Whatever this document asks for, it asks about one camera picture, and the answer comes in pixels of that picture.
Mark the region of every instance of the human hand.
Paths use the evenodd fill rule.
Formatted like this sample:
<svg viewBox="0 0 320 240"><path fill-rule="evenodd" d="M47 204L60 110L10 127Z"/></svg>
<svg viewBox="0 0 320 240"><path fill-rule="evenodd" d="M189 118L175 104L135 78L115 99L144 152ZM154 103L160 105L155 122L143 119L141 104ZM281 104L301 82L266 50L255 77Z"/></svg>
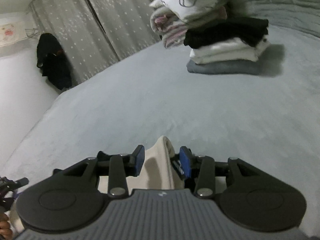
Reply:
<svg viewBox="0 0 320 240"><path fill-rule="evenodd" d="M9 218L6 214L0 214L0 235L6 240L12 239L12 230L10 229Z"/></svg>

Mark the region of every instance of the folded white towel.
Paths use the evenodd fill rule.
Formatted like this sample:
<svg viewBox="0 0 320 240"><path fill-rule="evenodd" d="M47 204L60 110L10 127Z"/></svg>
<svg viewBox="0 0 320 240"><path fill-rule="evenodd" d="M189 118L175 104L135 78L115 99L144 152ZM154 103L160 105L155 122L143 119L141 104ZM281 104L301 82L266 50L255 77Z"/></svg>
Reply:
<svg viewBox="0 0 320 240"><path fill-rule="evenodd" d="M172 10L183 22L187 23L220 8L228 0L154 0L149 6L165 6Z"/></svg>
<svg viewBox="0 0 320 240"><path fill-rule="evenodd" d="M240 43L238 40L228 40L210 46L201 47L197 50L192 49L190 52L190 58L197 64L236 59L258 61L261 54L269 45L270 43L266 38L263 38L255 48L250 47L245 43Z"/></svg>

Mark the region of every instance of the folded pink cloth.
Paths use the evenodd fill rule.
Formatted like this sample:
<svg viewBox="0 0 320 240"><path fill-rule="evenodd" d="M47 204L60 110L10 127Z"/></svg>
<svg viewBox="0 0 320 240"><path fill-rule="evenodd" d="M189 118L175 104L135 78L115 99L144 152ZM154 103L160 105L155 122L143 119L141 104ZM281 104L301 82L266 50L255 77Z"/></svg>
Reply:
<svg viewBox="0 0 320 240"><path fill-rule="evenodd" d="M188 28L186 26L180 26L163 35L162 43L164 47L166 49L171 49L173 47L183 44L187 30Z"/></svg>
<svg viewBox="0 0 320 240"><path fill-rule="evenodd" d="M164 35L179 26L185 24L167 7L160 7L153 12L150 17L150 25L152 30L159 34Z"/></svg>

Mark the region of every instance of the folded clothes stack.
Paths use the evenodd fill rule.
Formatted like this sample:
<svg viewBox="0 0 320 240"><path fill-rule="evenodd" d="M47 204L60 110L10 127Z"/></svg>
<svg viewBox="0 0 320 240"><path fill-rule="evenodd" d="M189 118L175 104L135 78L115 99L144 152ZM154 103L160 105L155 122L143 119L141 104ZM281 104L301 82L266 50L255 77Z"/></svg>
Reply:
<svg viewBox="0 0 320 240"><path fill-rule="evenodd" d="M257 63L270 45L268 20L249 17L216 19L189 29L184 45L192 48L187 69L201 74L260 74Z"/></svg>
<svg viewBox="0 0 320 240"><path fill-rule="evenodd" d="M186 32L214 19L226 19L224 5L228 0L154 0L149 6L152 30L162 36L167 49L183 43Z"/></svg>

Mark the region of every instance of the gray bedsheet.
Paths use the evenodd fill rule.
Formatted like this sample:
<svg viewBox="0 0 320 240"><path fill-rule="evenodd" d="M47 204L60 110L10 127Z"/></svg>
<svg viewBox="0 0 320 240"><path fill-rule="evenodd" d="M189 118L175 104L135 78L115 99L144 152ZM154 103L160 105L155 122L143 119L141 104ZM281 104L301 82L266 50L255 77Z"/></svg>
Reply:
<svg viewBox="0 0 320 240"><path fill-rule="evenodd" d="M127 153L166 135L217 161L237 156L297 187L301 228L320 236L320 39L269 28L263 75L190 74L190 49L155 44L59 96L2 176L31 183L99 150Z"/></svg>

